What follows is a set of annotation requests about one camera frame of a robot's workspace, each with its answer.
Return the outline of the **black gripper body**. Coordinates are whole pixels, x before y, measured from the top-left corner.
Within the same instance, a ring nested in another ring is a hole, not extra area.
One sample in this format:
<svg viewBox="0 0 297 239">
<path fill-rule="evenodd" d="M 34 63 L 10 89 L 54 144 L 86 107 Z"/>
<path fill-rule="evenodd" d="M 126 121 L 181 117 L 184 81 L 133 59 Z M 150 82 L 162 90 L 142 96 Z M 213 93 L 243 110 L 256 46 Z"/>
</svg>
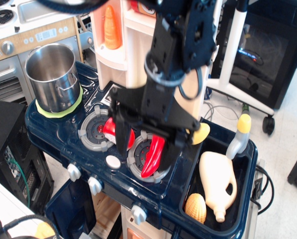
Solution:
<svg viewBox="0 0 297 239">
<path fill-rule="evenodd" d="M 176 87 L 183 82 L 185 76 L 182 74 L 177 81 L 170 78 L 165 82 L 148 76 L 146 84 L 140 88 L 112 89 L 109 94 L 109 115 L 113 122 L 117 111 L 121 110 L 131 128 L 144 129 L 165 140 L 177 131 L 186 131 L 188 146 L 200 124 L 174 97 Z"/>
</svg>

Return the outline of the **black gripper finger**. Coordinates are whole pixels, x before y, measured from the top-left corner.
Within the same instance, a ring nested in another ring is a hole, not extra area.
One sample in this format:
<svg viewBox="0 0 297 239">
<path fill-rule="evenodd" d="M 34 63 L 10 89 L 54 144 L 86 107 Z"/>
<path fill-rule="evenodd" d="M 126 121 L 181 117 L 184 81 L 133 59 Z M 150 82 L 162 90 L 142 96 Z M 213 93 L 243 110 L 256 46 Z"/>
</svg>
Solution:
<svg viewBox="0 0 297 239">
<path fill-rule="evenodd" d="M 173 164 L 173 162 L 177 160 L 180 153 L 185 149 L 186 146 L 186 131 L 177 131 L 175 134 L 170 135 L 168 138 L 166 138 L 158 171 L 167 170 Z"/>
<path fill-rule="evenodd" d="M 131 125 L 125 119 L 123 112 L 118 110 L 115 116 L 116 147 L 122 157 L 126 157 L 130 140 Z"/>
</svg>

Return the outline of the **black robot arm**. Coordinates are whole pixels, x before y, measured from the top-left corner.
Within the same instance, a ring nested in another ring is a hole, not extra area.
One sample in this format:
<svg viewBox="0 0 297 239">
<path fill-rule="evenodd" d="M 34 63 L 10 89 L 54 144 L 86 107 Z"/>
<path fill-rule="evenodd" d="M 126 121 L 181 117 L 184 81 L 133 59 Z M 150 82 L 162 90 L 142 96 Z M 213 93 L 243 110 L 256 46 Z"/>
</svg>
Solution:
<svg viewBox="0 0 297 239">
<path fill-rule="evenodd" d="M 192 144 L 199 122 L 174 97 L 186 74 L 210 64 L 216 49 L 213 0 L 145 0 L 155 10 L 156 24 L 144 69 L 146 84 L 139 88 L 114 88 L 109 115 L 115 123 L 116 146 L 126 153 L 132 128 L 153 135 L 143 178 L 168 169 L 180 152 Z"/>
</svg>

